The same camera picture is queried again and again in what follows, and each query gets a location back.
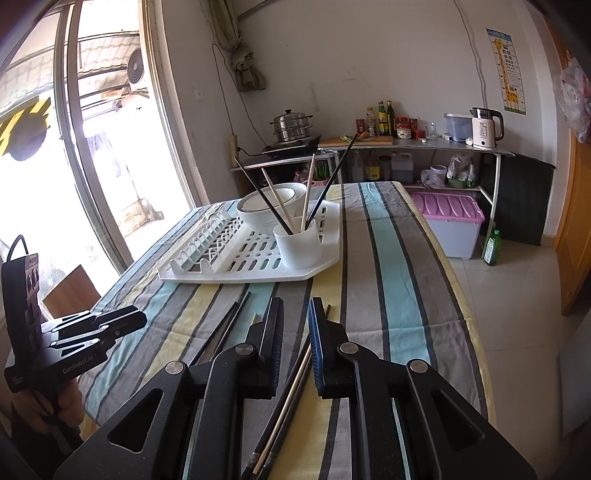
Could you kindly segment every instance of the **curtain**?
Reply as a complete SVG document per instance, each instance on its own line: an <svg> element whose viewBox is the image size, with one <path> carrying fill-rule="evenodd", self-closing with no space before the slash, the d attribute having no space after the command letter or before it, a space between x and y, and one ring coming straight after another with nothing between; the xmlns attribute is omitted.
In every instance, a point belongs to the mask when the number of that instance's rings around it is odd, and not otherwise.
<svg viewBox="0 0 591 480"><path fill-rule="evenodd" d="M267 80L254 65L254 53L242 40L231 0L210 0L213 26L220 46L232 52L232 68L240 92L264 90Z"/></svg>

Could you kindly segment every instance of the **eye chart poster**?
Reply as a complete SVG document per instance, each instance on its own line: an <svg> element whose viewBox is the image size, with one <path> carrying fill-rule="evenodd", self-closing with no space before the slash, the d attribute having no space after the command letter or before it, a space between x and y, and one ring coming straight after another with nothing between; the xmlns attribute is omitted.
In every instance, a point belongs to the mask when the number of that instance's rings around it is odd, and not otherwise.
<svg viewBox="0 0 591 480"><path fill-rule="evenodd" d="M495 54L505 110L525 115L523 81L511 36L488 28L486 31Z"/></svg>

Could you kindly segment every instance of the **wooden board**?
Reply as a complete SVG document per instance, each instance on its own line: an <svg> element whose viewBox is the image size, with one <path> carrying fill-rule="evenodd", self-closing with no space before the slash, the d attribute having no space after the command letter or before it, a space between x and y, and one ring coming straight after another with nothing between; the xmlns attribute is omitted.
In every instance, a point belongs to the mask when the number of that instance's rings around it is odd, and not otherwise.
<svg viewBox="0 0 591 480"><path fill-rule="evenodd" d="M54 318L90 310L100 295L82 265L59 282L43 299Z"/></svg>
<svg viewBox="0 0 591 480"><path fill-rule="evenodd" d="M393 137L389 135L384 135L383 137L375 137L369 141L358 141L356 144L365 145L366 147L370 147L372 145L376 147L383 147L385 145L392 145L394 142ZM321 141L318 144L318 148L330 148L330 147L346 147L349 145L349 142L339 138L327 138L326 140Z"/></svg>

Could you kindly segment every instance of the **human hand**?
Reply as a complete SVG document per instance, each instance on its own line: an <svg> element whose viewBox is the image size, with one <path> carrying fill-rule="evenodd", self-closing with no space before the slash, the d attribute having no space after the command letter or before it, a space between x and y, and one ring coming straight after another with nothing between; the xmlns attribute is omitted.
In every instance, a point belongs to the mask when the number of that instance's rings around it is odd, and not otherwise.
<svg viewBox="0 0 591 480"><path fill-rule="evenodd" d="M39 392L36 392L37 398L43 403L44 407L49 412L53 412L53 408L46 399ZM64 388L60 391L57 397L57 403L60 406L58 418L66 423L69 427L77 427L84 420L84 408L82 406L82 393L78 390L78 383L76 380L70 380ZM49 425L41 419L41 415L47 415L43 408L37 403L31 390L22 390L12 394L12 404L19 416L29 425L33 430L39 433L47 433Z"/></svg>

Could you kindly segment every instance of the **pink storage box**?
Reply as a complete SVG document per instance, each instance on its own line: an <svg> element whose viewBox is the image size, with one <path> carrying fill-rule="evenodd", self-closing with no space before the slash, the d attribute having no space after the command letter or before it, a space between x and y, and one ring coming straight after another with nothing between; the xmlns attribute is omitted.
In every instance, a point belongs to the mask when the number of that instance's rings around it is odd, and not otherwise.
<svg viewBox="0 0 591 480"><path fill-rule="evenodd" d="M437 237L448 257L472 257L480 225L485 218L476 201L468 195L415 192L417 209Z"/></svg>

